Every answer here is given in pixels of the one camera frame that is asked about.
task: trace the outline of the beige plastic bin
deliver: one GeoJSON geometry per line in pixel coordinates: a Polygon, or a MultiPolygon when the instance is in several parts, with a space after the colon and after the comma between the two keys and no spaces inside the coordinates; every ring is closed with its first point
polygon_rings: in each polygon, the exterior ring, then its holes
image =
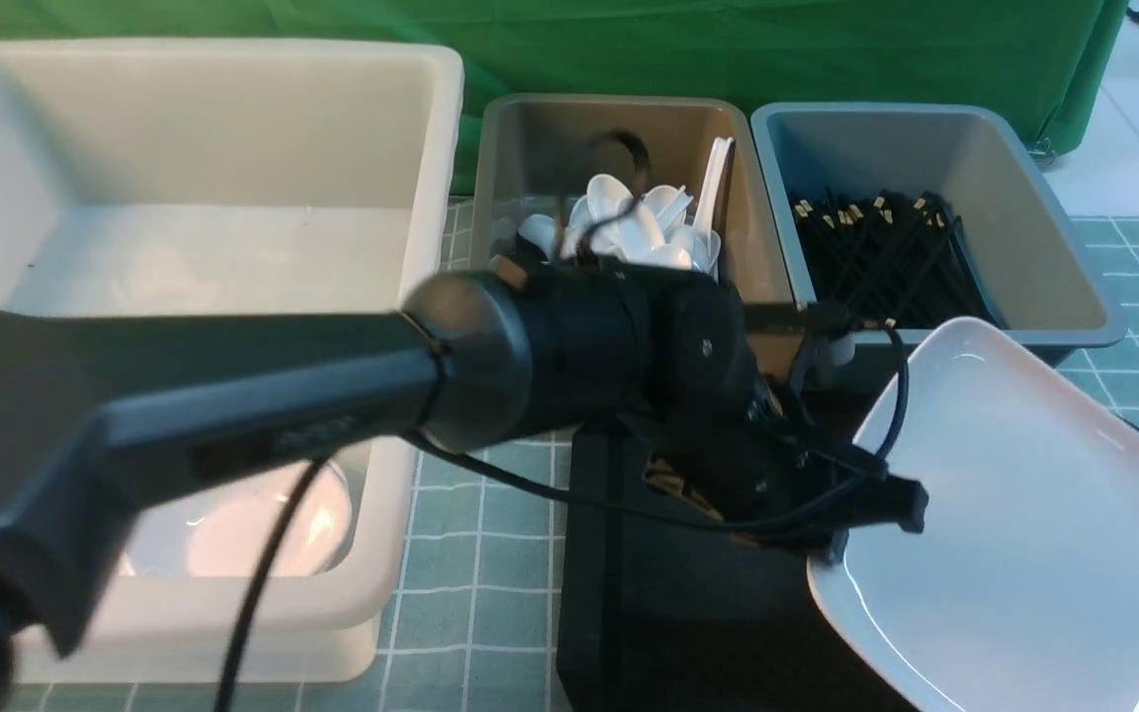
{"type": "MultiPolygon", "coordinates": [[[[0,308],[388,310],[439,265],[461,85],[440,47],[0,43],[0,308]]],[[[371,663],[415,452],[377,441],[338,461],[355,543],[330,571],[271,582],[244,680],[371,663]]],[[[19,636],[19,677],[213,681],[243,594],[237,578],[117,576],[68,662],[19,636]]]]}

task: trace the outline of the table surface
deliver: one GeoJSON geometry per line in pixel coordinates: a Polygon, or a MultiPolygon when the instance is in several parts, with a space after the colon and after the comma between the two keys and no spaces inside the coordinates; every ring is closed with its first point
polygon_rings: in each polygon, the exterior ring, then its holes
{"type": "MultiPolygon", "coordinates": [[[[442,263],[468,261],[472,205],[452,206],[442,263]]],[[[1058,370],[1139,425],[1139,220],[1075,218],[1130,335],[1075,352],[1058,370]]],[[[555,436],[484,452],[490,463],[566,486],[570,442],[555,436]]],[[[244,686],[241,712],[568,711],[555,671],[565,513],[433,457],[417,463],[410,535],[369,671],[342,685],[244,686]]],[[[190,712],[212,686],[22,686],[13,711],[190,712]]]]}

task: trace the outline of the plastic bin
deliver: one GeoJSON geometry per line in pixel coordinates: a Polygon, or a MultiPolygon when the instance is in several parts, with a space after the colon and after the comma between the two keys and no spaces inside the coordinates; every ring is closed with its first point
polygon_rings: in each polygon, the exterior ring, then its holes
{"type": "MultiPolygon", "coordinates": [[[[1126,332],[1120,306],[1075,238],[1062,205],[1008,123],[975,107],[921,104],[769,104],[752,116],[797,301],[814,298],[788,191],[852,198],[933,190],[962,216],[973,265],[1008,336],[1056,365],[1126,332]]],[[[929,329],[901,330],[909,350],[929,329]]],[[[895,369],[885,334],[858,334],[850,365],[822,383],[882,388],[895,369]]]]}
{"type": "MultiPolygon", "coordinates": [[[[683,185],[694,197],[700,195],[711,141],[736,139],[714,220],[729,276],[747,302],[792,302],[749,122],[739,108],[711,99],[526,93],[492,101],[483,116],[470,265],[484,267],[511,248],[526,216],[551,214],[552,197],[566,180],[566,158],[616,128],[645,140],[654,185],[683,185]]],[[[603,148],[592,158],[571,177],[571,195],[587,190],[598,172],[624,181],[632,174],[632,159],[621,147],[603,148]]],[[[795,339],[777,337],[752,337],[751,344],[763,368],[777,374],[796,346],[795,339]]]]}
{"type": "MultiPolygon", "coordinates": [[[[1,43],[0,310],[390,310],[439,267],[461,85],[440,47],[1,43]]],[[[416,452],[380,440],[336,460],[354,543],[270,582],[241,679],[343,680],[375,656],[416,452]]],[[[67,662],[18,637],[19,679],[214,681],[244,587],[117,576],[67,662]]]]}

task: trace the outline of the white square plate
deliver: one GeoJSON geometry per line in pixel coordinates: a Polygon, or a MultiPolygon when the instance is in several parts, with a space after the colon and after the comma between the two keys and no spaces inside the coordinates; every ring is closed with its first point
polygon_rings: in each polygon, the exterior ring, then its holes
{"type": "Polygon", "coordinates": [[[809,564],[823,616],[923,712],[1139,712],[1139,433],[984,321],[909,362],[890,465],[929,491],[925,533],[855,530],[809,564]]]}

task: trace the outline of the green backdrop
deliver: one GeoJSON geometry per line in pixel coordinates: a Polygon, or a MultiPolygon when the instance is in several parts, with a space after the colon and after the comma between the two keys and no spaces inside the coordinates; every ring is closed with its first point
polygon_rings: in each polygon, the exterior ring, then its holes
{"type": "Polygon", "coordinates": [[[423,41],[465,57],[457,191],[481,113],[514,91],[907,100],[995,109],[1079,145],[1128,0],[0,0],[0,40],[112,35],[423,41]]]}

